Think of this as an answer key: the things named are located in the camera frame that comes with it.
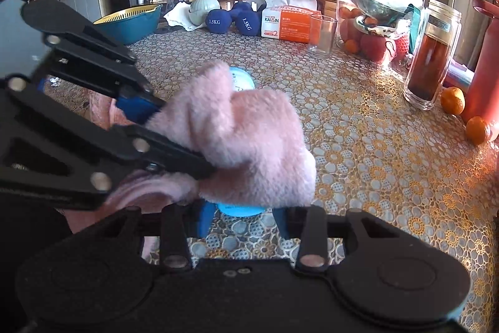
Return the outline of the pink fluffy towel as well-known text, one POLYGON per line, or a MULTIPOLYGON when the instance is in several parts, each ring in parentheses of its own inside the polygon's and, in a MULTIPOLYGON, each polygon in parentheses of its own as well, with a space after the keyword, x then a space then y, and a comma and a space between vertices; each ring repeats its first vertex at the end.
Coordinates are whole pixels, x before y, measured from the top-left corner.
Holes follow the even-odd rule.
POLYGON ((71 232, 129 206, 150 214, 196 198, 261 208, 309 206, 314 199, 316 161, 288 96, 235 91, 225 62, 207 63, 145 126, 200 153, 216 171, 199 181, 179 170, 133 172, 98 210, 64 210, 71 232))

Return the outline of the white blue plastic bottle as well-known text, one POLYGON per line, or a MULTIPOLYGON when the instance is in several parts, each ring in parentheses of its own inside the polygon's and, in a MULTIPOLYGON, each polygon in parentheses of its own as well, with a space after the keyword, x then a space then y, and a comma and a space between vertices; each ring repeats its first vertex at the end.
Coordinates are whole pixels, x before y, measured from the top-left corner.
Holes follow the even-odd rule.
MULTIPOLYGON (((254 81, 251 76, 241 68, 230 68, 234 91, 250 91, 254 89, 254 81)), ((234 204, 218 204, 218 210, 224 215, 233 217, 251 217, 260 215, 265 211, 260 207, 248 207, 234 204)))

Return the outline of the blue basin yellow strainer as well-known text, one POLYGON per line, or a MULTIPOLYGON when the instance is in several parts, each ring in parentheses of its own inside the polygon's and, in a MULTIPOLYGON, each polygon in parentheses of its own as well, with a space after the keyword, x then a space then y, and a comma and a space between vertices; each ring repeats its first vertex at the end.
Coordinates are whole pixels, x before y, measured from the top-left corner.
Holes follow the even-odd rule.
POLYGON ((157 30, 161 11, 162 7, 156 4, 129 7, 99 18, 94 24, 114 40, 128 46, 157 30))

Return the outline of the lace tablecloth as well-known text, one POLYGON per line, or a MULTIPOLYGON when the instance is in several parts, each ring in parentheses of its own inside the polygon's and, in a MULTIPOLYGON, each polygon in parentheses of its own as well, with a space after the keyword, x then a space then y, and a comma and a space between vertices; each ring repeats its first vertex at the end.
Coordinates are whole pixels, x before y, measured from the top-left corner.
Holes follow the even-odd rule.
POLYGON ((462 122, 439 107, 407 103, 400 65, 206 30, 153 34, 131 49, 162 99, 214 57, 284 91, 316 158, 316 204, 368 211, 458 259, 472 286, 461 324, 497 331, 498 147, 468 143, 462 122))

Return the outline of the white cloth under pot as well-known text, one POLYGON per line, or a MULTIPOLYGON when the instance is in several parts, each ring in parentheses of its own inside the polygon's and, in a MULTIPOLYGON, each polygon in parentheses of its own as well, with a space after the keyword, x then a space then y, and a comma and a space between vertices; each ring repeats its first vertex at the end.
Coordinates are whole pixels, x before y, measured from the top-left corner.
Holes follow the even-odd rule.
POLYGON ((190 5, 186 2, 177 3, 172 10, 164 15, 170 27, 182 27, 186 31, 194 31, 206 26, 205 23, 193 24, 189 18, 190 5))

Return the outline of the pale green ribbed pot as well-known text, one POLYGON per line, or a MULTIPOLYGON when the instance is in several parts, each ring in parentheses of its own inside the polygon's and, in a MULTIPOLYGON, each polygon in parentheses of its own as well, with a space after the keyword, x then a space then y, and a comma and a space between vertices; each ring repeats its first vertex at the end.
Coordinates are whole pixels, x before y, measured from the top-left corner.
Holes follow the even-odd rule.
POLYGON ((218 0, 194 0, 189 7, 189 20, 195 26, 204 24, 206 16, 211 10, 219 10, 218 0))

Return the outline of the blue dumbbell left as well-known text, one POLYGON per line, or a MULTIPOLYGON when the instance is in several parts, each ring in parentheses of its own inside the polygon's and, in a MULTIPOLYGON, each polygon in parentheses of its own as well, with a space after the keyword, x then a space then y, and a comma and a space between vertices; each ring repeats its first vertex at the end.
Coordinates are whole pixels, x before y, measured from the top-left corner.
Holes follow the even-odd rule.
POLYGON ((225 9, 213 9, 206 16, 206 27, 210 33, 225 34, 233 23, 232 16, 225 9))

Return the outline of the blue dumbbell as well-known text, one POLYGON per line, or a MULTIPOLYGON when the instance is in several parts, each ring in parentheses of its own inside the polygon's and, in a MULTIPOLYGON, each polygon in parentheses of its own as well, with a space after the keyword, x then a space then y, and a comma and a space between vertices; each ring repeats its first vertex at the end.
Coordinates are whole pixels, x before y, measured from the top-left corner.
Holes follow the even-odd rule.
POLYGON ((254 11, 248 3, 239 2, 233 7, 234 23, 243 36, 260 36, 261 13, 254 11))
POLYGON ((232 16, 225 9, 213 9, 206 16, 206 27, 210 33, 225 34, 233 23, 232 16))

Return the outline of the blue dumbbell right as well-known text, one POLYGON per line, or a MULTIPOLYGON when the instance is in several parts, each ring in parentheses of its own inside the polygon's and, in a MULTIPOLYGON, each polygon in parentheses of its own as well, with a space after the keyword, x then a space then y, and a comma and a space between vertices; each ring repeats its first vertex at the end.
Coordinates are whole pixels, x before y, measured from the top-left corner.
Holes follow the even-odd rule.
POLYGON ((239 2, 233 7, 234 23, 243 36, 260 36, 261 13, 254 11, 248 3, 239 2))

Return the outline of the orange white tissue box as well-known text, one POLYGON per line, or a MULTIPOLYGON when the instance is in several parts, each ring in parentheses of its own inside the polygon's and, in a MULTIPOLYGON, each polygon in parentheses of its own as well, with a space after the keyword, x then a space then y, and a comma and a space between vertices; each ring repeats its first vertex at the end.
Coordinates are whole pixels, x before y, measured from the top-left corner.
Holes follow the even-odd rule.
POLYGON ((308 43, 310 17, 321 16, 316 0, 263 0, 261 12, 262 37, 308 43))

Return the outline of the tangerine near red bottle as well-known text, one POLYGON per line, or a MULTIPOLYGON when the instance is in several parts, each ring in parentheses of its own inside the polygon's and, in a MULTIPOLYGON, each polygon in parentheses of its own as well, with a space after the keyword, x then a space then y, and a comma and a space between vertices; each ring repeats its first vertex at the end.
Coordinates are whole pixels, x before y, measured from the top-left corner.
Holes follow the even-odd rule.
POLYGON ((492 136, 490 126, 480 116, 474 116, 468 120, 465 128, 466 139, 475 146, 487 143, 492 136))

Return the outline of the empty clear drinking glass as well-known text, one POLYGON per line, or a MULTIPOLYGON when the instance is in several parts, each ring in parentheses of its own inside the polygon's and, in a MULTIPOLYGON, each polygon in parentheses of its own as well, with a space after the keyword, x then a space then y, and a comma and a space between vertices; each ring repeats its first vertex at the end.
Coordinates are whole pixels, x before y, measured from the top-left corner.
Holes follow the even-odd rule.
POLYGON ((308 51, 322 56, 329 55, 334 45, 336 29, 336 18, 321 14, 312 15, 308 51))

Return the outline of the glass tea bottle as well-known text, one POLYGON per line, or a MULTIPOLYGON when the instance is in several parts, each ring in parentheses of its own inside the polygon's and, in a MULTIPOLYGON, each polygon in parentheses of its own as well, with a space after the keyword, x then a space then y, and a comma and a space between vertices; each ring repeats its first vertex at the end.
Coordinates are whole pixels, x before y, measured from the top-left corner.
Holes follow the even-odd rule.
POLYGON ((442 88, 460 36, 462 13, 430 0, 424 10, 414 57, 404 82, 404 98, 422 111, 430 110, 442 88))

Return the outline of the glass fruit bowl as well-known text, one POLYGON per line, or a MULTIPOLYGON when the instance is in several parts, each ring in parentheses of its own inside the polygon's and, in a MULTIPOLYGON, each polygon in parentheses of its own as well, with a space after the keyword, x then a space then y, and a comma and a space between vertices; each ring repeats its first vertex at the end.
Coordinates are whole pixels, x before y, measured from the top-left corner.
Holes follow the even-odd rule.
POLYGON ((337 46, 378 65, 413 56, 421 9, 392 8, 375 0, 337 0, 337 46))

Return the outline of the red insulated water bottle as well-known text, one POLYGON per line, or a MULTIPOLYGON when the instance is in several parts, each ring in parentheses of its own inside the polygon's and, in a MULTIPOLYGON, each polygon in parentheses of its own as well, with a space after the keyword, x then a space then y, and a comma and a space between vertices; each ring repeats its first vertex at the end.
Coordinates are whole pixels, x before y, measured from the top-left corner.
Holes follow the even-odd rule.
POLYGON ((491 131, 489 140, 493 141, 498 136, 498 6, 485 0, 473 0, 472 6, 491 21, 483 39, 461 117, 466 123, 472 117, 484 119, 491 131))

